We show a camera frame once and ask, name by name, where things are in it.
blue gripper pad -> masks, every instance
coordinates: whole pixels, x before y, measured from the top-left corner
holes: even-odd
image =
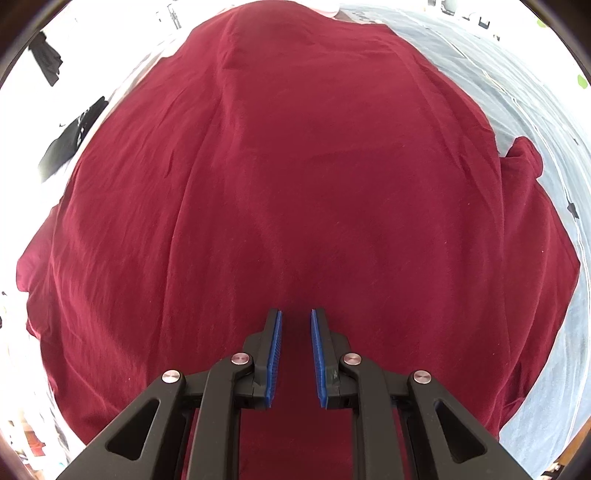
[[[267,389],[265,390],[265,406],[267,408],[271,408],[271,403],[275,397],[275,387],[277,386],[277,370],[279,368],[279,356],[281,355],[282,318],[283,313],[281,311],[277,312],[271,350],[269,351],[269,360],[267,362]]]
[[[328,404],[328,395],[326,392],[326,370],[324,365],[324,352],[322,351],[322,340],[320,339],[320,329],[318,327],[318,318],[316,311],[312,310],[311,318],[312,329],[312,350],[314,352],[314,369],[316,370],[316,391],[320,399],[320,406],[326,408]]]

black metal bracket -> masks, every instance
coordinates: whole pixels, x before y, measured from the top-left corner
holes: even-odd
[[[236,480],[242,408],[271,407],[281,350],[282,314],[269,311],[243,351],[209,371],[169,370],[92,440],[59,480],[177,480],[195,410],[187,480]]]
[[[323,309],[311,334],[320,405],[352,409],[354,479],[531,480],[428,372],[382,370],[329,330]]]

red fabric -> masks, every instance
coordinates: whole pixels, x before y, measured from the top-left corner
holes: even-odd
[[[310,310],[384,368],[431,371],[493,434],[538,377],[579,262],[519,138],[384,25],[291,2],[196,28],[98,130],[18,265],[56,399],[88,442],[163,371],[284,311],[243,478],[346,478]]]

triangular cutout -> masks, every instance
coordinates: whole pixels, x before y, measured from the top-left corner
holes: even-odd
[[[137,460],[142,453],[148,432],[160,402],[153,398],[134,415],[107,443],[107,450],[129,460]]]
[[[454,462],[463,463],[486,453],[486,447],[444,402],[438,400],[435,411]]]

